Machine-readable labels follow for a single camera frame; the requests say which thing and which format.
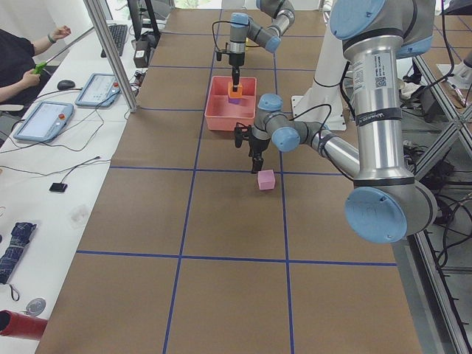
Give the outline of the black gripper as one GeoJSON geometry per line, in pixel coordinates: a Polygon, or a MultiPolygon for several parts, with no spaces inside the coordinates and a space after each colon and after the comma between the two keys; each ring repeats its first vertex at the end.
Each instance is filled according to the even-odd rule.
{"type": "Polygon", "coordinates": [[[240,148],[244,141],[249,143],[249,157],[252,160],[251,174],[257,174],[263,168],[263,152],[268,149],[270,140],[257,138],[251,125],[236,124],[234,128],[235,147],[240,148]]]}
{"type": "Polygon", "coordinates": [[[225,49],[216,49],[215,53],[217,61],[221,61],[223,55],[229,56],[229,64],[232,66],[232,91],[237,92],[240,86],[240,67],[245,63],[246,42],[227,42],[225,49]]]}

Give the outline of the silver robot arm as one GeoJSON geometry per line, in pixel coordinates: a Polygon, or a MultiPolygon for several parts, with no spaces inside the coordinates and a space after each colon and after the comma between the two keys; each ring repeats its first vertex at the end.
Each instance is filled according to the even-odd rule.
{"type": "Polygon", "coordinates": [[[435,198],[404,162],[397,61],[429,50],[434,8],[433,1],[333,2],[325,40],[338,49],[330,83],[352,70],[358,144],[332,133],[327,120],[287,118],[280,96],[264,94],[253,123],[234,129],[235,144],[249,144],[253,171],[269,145],[282,152],[308,145],[353,180],[344,212],[363,239],[394,243],[431,225],[435,198]]]}
{"type": "Polygon", "coordinates": [[[229,98],[235,100],[243,95],[240,82],[240,67],[245,63],[246,41],[253,41],[258,47],[274,54],[281,43],[281,37],[295,21],[295,9],[290,1],[257,1],[257,8],[271,17],[271,24],[263,27],[246,13],[233,13],[229,24],[229,41],[224,48],[215,45],[216,59],[224,55],[232,67],[232,78],[228,87],[229,98]]]}

